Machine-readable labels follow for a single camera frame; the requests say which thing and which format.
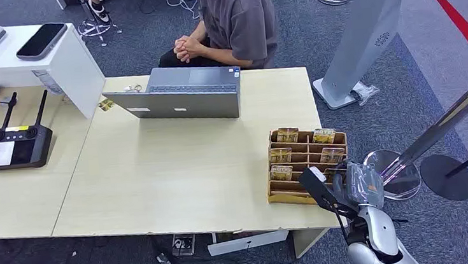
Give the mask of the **person's right hand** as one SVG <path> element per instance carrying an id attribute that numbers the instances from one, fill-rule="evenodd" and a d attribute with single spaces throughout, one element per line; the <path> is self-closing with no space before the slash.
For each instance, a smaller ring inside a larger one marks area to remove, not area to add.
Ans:
<path id="1" fill-rule="evenodd" d="M 191 36 L 182 36 L 174 43 L 174 53 L 187 52 L 189 54 L 198 53 L 201 43 Z"/>

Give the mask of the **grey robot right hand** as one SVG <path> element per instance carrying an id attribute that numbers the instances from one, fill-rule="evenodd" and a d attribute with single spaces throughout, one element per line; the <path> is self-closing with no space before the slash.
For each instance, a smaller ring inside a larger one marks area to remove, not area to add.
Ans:
<path id="1" fill-rule="evenodd" d="M 362 206 L 382 209 L 385 201 L 383 180 L 374 167 L 346 160 L 336 165 L 332 192 L 340 204 L 356 212 Z"/>

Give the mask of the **person's left hand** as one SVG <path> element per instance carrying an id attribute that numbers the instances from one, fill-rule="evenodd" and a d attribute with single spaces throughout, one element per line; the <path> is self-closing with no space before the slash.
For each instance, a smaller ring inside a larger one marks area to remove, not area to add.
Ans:
<path id="1" fill-rule="evenodd" d="M 207 47 L 202 44 L 196 46 L 179 46 L 173 50 L 176 58 L 183 63 L 189 63 L 192 59 L 200 57 Z"/>

